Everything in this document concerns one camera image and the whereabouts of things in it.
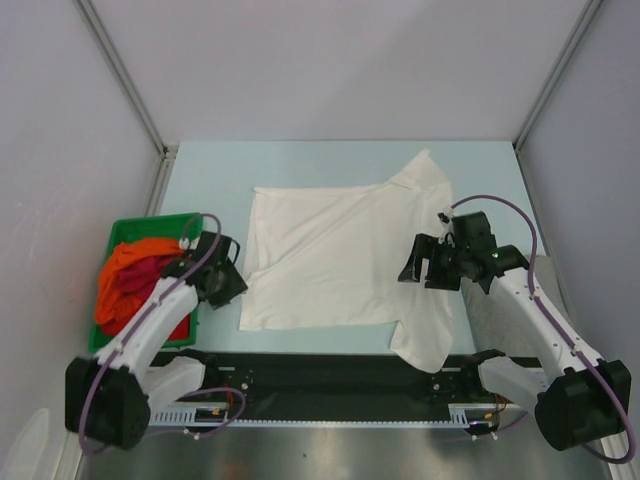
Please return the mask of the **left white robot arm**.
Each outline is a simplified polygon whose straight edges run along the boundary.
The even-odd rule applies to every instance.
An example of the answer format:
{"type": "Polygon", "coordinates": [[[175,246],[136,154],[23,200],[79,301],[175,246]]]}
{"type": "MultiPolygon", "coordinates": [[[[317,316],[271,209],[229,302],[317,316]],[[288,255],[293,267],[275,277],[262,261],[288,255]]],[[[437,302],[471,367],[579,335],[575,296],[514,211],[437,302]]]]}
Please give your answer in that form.
{"type": "Polygon", "coordinates": [[[64,422],[77,435],[83,453],[132,449],[144,437],[152,416],[182,399],[233,396],[235,411],[222,421],[222,428],[244,413],[246,395],[221,385],[221,376],[206,355],[187,351],[165,366],[151,366],[175,327],[199,304],[218,307],[245,292],[235,266],[239,251],[236,240],[202,232],[196,246],[169,263],[150,297],[105,347],[90,358],[76,357],[69,363],[64,422]]]}

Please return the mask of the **white printed t-shirt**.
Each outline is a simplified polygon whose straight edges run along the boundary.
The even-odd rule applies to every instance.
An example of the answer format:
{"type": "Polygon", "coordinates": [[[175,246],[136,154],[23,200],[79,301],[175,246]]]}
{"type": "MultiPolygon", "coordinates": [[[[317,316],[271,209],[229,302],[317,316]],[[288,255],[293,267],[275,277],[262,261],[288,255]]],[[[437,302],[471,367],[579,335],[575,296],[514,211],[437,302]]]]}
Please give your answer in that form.
{"type": "Polygon", "coordinates": [[[390,350],[438,371],[454,340],[448,295],[398,276],[416,234],[441,236],[437,215],[451,201],[451,182],[429,150],[382,184],[255,188],[241,329],[394,323],[390,350]]]}

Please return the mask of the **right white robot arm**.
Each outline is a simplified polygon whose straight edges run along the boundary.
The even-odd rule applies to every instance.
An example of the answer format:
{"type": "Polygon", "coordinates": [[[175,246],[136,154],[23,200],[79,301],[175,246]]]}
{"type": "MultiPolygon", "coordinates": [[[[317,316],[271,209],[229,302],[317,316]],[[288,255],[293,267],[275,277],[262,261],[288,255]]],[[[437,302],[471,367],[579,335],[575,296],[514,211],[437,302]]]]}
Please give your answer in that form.
{"type": "Polygon", "coordinates": [[[442,215],[448,232],[415,236],[401,282],[457,291],[467,279],[506,309],[524,331],[544,372],[538,377],[505,353],[491,349],[470,356],[461,376],[473,401],[497,394],[531,414],[547,443],[558,451],[626,433],[631,375],[619,360],[607,362],[550,302],[532,261],[514,245],[497,244],[486,215],[442,215]]]}

